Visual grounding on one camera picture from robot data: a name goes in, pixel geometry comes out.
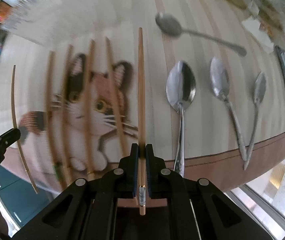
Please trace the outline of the large steel spoon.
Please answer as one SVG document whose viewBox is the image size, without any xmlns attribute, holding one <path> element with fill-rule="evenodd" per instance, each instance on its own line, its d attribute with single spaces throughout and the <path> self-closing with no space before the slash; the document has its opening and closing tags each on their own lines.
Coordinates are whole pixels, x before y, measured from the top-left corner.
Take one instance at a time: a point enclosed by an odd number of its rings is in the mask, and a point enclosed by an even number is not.
<svg viewBox="0 0 285 240">
<path fill-rule="evenodd" d="M 196 79 L 190 66 L 185 61 L 178 61 L 171 69 L 166 81 L 166 96 L 170 106 L 179 115 L 179 132 L 174 171 L 184 176 L 185 170 L 185 120 L 184 112 L 196 95 Z"/>
</svg>

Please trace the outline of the crosswise steel spoon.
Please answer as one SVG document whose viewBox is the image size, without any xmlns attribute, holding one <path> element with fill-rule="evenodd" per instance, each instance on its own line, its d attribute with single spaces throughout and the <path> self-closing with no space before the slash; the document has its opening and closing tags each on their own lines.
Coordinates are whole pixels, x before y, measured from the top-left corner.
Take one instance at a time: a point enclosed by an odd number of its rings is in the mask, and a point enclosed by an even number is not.
<svg viewBox="0 0 285 240">
<path fill-rule="evenodd" d="M 228 42 L 221 38 L 213 37 L 208 34 L 200 33 L 198 31 L 183 28 L 179 20 L 177 20 L 171 14 L 158 12 L 155 16 L 155 22 L 157 26 L 159 27 L 159 29 L 166 35 L 169 35 L 172 37 L 180 37 L 183 34 L 194 35 L 197 37 L 205 38 L 207 40 L 211 40 L 222 46 L 226 46 L 227 48 L 235 51 L 237 54 L 239 54 L 242 57 L 245 57 L 247 55 L 247 50 L 245 49 L 245 47 L 241 45 Z"/>
</svg>

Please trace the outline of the small steel spoon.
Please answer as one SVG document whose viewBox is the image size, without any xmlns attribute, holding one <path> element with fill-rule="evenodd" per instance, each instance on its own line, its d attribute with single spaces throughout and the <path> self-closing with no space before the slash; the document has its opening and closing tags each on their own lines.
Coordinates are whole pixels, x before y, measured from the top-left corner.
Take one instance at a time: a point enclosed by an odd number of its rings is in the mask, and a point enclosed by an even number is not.
<svg viewBox="0 0 285 240">
<path fill-rule="evenodd" d="M 259 109 L 260 109 L 260 105 L 266 93 L 266 87 L 267 87 L 266 83 L 267 83 L 266 75 L 264 74 L 263 71 L 261 71 L 259 75 L 257 76 L 255 80 L 255 84 L 254 84 L 254 90 L 253 90 L 254 125 L 253 125 L 251 140 L 250 140 L 250 143 L 247 149 L 247 160 L 245 161 L 243 165 L 244 170 L 247 170 L 251 157 L 252 157 L 254 141 L 255 141 L 257 126 L 258 126 L 258 121 L 259 121 Z"/>
</svg>

